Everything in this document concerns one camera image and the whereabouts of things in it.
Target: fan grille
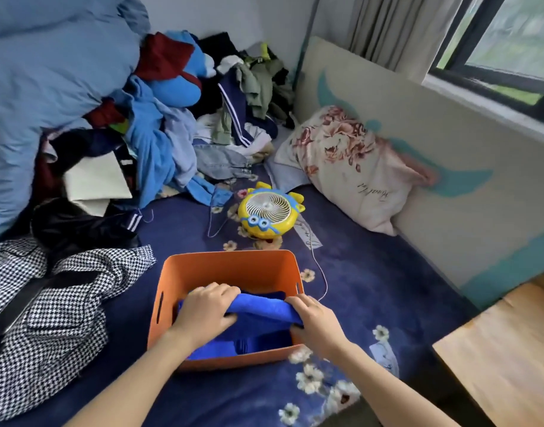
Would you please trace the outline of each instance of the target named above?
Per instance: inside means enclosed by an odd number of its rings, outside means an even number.
[[[292,212],[288,200],[273,192],[257,193],[252,196],[246,203],[246,210],[249,216],[260,216],[272,224],[283,222]]]

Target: wooden desk corner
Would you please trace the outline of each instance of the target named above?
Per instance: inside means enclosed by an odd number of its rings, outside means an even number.
[[[544,427],[544,273],[433,348],[497,427]]]

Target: orange storage bin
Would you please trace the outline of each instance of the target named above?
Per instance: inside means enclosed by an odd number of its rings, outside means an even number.
[[[297,291],[304,292],[296,257],[291,251],[208,251],[170,256],[157,285],[147,348],[173,324],[177,303],[196,287],[212,282],[238,286],[251,294],[283,291],[290,297]],[[288,358],[299,343],[292,336],[289,347],[225,358],[187,360],[179,369],[215,370],[280,361]]]

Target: curtain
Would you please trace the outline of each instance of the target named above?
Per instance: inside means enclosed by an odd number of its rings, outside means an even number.
[[[462,0],[355,0],[348,49],[421,84]]]

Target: black window frame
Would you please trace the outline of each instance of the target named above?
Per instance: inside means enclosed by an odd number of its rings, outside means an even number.
[[[467,65],[466,61],[471,56],[472,52],[480,42],[482,36],[486,32],[489,24],[495,17],[499,8],[505,0],[483,0],[474,17],[470,21],[468,28],[462,35],[460,42],[454,49],[450,59],[447,61],[443,69],[438,68],[438,63],[442,58],[444,51],[448,47],[456,29],[464,18],[468,8],[473,0],[462,0],[461,6],[453,19],[446,38],[434,58],[434,62],[429,70],[429,74],[448,81],[454,85],[468,89],[476,94],[494,100],[502,105],[509,106],[521,113],[544,122],[544,80],[522,76],[509,71],[501,71],[497,69],[480,68]],[[543,96],[535,105],[514,99],[508,95],[502,94],[485,85],[480,84],[470,78],[486,82],[488,84],[496,84],[508,86],[527,92],[539,93]]]

